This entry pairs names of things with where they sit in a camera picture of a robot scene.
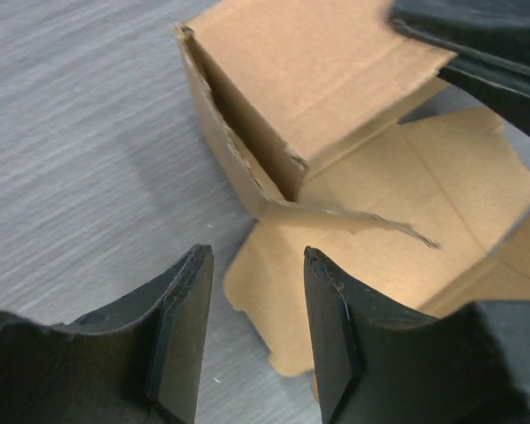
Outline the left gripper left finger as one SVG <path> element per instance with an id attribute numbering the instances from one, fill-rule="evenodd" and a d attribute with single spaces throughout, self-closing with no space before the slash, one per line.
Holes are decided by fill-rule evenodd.
<path id="1" fill-rule="evenodd" d="M 0 423 L 194 422 L 213 273 L 196 245 L 68 324 L 0 310 Z"/>

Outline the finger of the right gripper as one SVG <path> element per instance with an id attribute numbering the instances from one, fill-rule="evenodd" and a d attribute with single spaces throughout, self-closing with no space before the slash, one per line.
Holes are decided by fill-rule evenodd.
<path id="1" fill-rule="evenodd" d="M 395 1 L 397 32 L 530 77 L 530 1 Z"/>
<path id="2" fill-rule="evenodd" d="M 457 56 L 438 77 L 464 90 L 530 137 L 529 75 Z"/>

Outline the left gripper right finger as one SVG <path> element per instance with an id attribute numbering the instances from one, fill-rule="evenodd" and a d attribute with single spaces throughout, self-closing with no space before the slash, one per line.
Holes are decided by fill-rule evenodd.
<path id="1" fill-rule="evenodd" d="M 530 423 L 530 301 L 474 301 L 435 318 L 304 260 L 326 423 Z"/>

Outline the large cardboard box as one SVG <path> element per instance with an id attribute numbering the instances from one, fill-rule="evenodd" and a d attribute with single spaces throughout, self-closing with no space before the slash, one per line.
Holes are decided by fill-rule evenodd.
<path id="1" fill-rule="evenodd" d="M 530 170 L 477 106 L 403 123 L 451 53 L 386 1 L 222 1 L 175 26 L 202 133 L 256 225 L 223 280 L 284 376 L 313 366 L 304 251 L 443 316 L 530 299 Z"/>

